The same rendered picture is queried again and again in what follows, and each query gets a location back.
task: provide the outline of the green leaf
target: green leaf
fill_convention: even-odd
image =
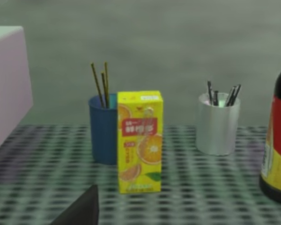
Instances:
[[[147,177],[149,177],[151,180],[154,181],[161,181],[161,173],[160,172],[149,172],[145,174]]]

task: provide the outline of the gray wall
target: gray wall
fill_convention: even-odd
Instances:
[[[281,0],[0,0],[25,28],[35,106],[25,124],[88,123],[89,62],[111,91],[160,90],[166,124],[194,124],[211,79],[241,83],[241,125],[267,125],[281,71]]]

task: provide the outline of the striped table surface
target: striped table surface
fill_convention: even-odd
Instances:
[[[162,192],[121,195],[116,166],[91,155],[88,126],[19,126],[0,148],[0,225],[47,225],[92,184],[99,225],[281,225],[258,185],[266,127],[240,127],[236,152],[200,153],[191,126],[166,126]]]

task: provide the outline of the box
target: box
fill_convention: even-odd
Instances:
[[[120,193],[161,191],[163,98],[159,91],[118,93]]]
[[[23,28],[0,26],[0,146],[32,105]]]

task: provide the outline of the yellow label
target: yellow label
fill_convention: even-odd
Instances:
[[[281,191],[281,155],[274,149],[272,114],[266,135],[261,176],[266,183]]]
[[[161,191],[162,135],[159,91],[118,92],[120,193]]]

